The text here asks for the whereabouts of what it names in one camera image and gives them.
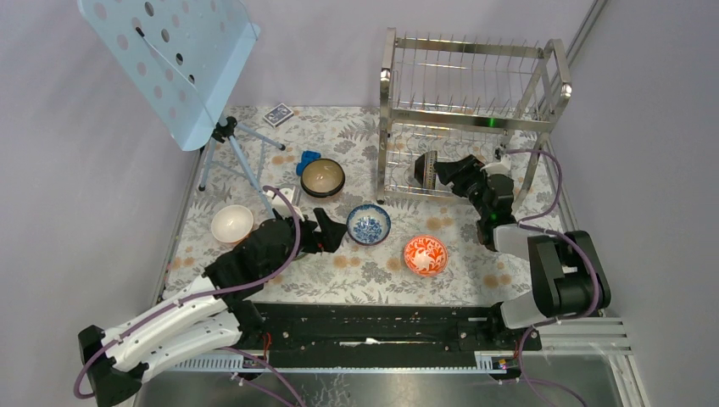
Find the blue white patterned bowl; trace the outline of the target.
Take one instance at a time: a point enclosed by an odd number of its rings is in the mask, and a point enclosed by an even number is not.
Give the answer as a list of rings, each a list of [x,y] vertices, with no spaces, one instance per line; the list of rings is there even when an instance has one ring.
[[[349,237],[364,246],[382,243],[388,237],[391,225],[387,211],[371,203],[354,208],[346,219]]]

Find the stainless steel dish rack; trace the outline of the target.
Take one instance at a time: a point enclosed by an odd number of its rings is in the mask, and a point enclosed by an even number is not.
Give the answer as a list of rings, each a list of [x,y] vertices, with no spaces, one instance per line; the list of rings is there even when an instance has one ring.
[[[376,200],[442,197],[413,173],[420,156],[499,161],[515,136],[549,139],[572,95],[566,47],[387,29],[379,82]]]

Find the orange patterned bowl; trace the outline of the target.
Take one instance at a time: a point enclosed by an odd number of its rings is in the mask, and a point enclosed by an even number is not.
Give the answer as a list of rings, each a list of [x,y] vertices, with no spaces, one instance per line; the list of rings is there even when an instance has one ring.
[[[436,276],[449,262],[445,244],[431,235],[412,237],[404,246],[404,262],[416,275]]]

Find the orange white bowl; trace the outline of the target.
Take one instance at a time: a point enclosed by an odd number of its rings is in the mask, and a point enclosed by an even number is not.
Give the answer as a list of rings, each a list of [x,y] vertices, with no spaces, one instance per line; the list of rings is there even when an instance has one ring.
[[[210,230],[220,243],[239,243],[254,228],[254,215],[245,206],[233,204],[220,209],[210,224]]]

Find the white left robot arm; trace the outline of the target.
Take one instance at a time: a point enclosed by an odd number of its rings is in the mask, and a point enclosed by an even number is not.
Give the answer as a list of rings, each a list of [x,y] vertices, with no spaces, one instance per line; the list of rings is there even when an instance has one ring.
[[[86,378],[92,391],[76,387],[75,396],[116,406],[182,360],[236,343],[258,345],[264,328],[251,317],[240,317],[242,302],[281,274],[298,253],[334,253],[343,242],[344,223],[331,220],[321,208],[314,214],[314,220],[275,215],[174,296],[114,328],[90,325],[80,331],[83,367],[75,382]]]

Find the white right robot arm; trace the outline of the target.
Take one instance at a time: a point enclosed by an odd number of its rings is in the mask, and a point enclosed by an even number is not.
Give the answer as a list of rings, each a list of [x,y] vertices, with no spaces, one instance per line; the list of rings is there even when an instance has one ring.
[[[609,305],[611,290],[587,232],[562,233],[517,220],[513,180],[474,156],[437,162],[433,168],[442,184],[478,212],[479,243],[530,266],[530,290],[490,309],[486,336],[491,345],[507,349],[519,339],[520,329],[578,319]]]

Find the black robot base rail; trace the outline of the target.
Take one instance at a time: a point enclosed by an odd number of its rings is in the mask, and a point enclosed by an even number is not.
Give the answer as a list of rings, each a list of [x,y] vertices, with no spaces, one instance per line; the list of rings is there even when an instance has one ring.
[[[477,353],[542,348],[537,334],[504,327],[496,307],[245,301],[237,326],[231,347],[277,369],[471,368]]]

